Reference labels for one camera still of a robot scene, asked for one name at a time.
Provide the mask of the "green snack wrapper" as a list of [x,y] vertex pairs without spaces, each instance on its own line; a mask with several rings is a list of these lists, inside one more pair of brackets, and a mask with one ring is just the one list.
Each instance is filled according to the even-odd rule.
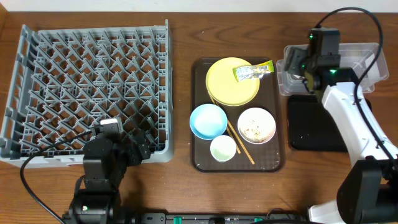
[[274,73],[274,64],[271,60],[257,65],[246,65],[233,68],[233,75],[237,82],[262,78],[264,75],[269,75],[271,73]]

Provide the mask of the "light blue bowl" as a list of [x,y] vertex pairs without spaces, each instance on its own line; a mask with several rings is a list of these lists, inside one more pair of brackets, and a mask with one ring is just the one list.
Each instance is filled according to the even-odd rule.
[[219,106],[203,104],[196,107],[189,120],[192,133],[203,140],[212,140],[226,131],[227,115]]

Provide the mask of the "black waste tray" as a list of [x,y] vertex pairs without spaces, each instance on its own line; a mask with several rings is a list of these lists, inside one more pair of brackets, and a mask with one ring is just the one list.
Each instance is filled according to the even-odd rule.
[[289,144],[298,151],[347,152],[326,109],[312,95],[291,95],[287,101]]

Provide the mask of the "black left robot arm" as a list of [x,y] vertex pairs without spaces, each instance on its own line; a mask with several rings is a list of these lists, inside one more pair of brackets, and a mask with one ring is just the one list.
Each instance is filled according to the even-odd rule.
[[128,167],[149,159],[151,151],[140,132],[123,143],[116,131],[95,134],[83,147],[85,174],[76,184],[65,223],[140,223],[141,215],[121,206],[119,186]]

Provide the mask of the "grey plastic dishwasher rack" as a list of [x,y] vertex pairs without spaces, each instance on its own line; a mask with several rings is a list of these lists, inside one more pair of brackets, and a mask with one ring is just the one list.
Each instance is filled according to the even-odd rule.
[[150,162],[174,156],[172,33],[162,26],[21,29],[1,128],[1,160],[81,164],[85,132],[121,118],[124,142],[144,132]]

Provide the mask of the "clear plastic waste bin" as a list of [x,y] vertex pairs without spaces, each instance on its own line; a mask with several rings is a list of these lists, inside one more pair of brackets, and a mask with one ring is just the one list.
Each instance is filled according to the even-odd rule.
[[[298,75],[292,75],[284,70],[287,51],[290,48],[290,45],[285,47],[283,59],[278,60],[275,64],[279,93],[282,96],[306,95],[308,92],[302,83],[303,78]],[[342,43],[339,46],[339,54],[341,55],[340,65],[342,67],[351,67],[357,76],[360,77],[374,60],[378,48],[378,43]],[[383,53],[380,53],[376,63],[361,81],[363,93],[373,92],[375,90],[375,83],[388,78],[389,70],[386,58]]]

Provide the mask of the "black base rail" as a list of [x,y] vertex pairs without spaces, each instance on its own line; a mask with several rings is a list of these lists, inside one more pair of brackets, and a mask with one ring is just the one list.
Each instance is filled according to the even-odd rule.
[[184,214],[184,213],[144,213],[141,215],[143,224],[243,224],[261,222],[263,220],[283,220],[288,222],[306,222],[305,216],[282,211],[270,212],[268,214],[238,215],[238,214]]

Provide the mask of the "small pale green cup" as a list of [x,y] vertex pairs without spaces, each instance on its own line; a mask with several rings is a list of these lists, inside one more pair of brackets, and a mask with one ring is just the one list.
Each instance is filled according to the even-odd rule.
[[227,162],[236,154],[236,146],[233,139],[227,135],[220,135],[210,144],[210,153],[218,162]]

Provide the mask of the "dark brown serving tray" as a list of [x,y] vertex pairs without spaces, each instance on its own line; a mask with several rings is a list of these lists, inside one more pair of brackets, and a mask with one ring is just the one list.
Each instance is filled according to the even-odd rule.
[[233,67],[265,57],[200,58],[192,65],[191,162],[201,172],[275,172],[285,161],[277,77],[237,82]]

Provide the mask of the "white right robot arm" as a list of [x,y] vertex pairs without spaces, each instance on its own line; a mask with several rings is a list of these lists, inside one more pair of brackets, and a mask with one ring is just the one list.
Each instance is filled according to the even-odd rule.
[[307,45],[284,50],[281,73],[302,76],[333,118],[351,159],[351,171],[335,200],[314,205],[314,223],[388,223],[397,221],[397,146],[376,121],[358,77],[340,66],[338,48],[311,52]]

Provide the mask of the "wooden chopstick with pattern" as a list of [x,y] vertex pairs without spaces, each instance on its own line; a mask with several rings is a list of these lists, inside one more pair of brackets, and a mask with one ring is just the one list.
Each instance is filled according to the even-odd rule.
[[231,137],[235,138],[235,140],[237,140],[237,142],[239,143],[237,152],[240,154],[241,153],[240,149],[242,149],[245,152],[245,154],[248,157],[248,159],[251,162],[251,164],[254,165],[255,164],[254,159],[252,158],[252,156],[250,155],[250,153],[247,150],[246,146],[243,144],[241,138],[239,137],[239,135],[237,134],[237,132],[233,128],[233,125],[231,124],[231,122],[228,119],[227,119],[227,122],[228,122],[228,128],[227,128],[228,134]]

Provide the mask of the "yellow plate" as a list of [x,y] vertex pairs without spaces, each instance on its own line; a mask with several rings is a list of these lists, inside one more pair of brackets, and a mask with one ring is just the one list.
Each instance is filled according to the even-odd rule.
[[227,57],[216,61],[207,71],[206,89],[210,96],[226,106],[241,106],[250,102],[258,93],[260,79],[237,81],[233,68],[251,65],[248,61]]

